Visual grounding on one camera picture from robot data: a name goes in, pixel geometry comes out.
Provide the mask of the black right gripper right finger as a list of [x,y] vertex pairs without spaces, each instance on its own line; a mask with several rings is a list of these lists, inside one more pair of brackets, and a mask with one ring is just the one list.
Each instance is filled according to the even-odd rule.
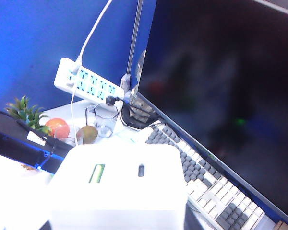
[[190,203],[186,205],[184,230],[204,230],[204,226],[196,216],[200,212]]

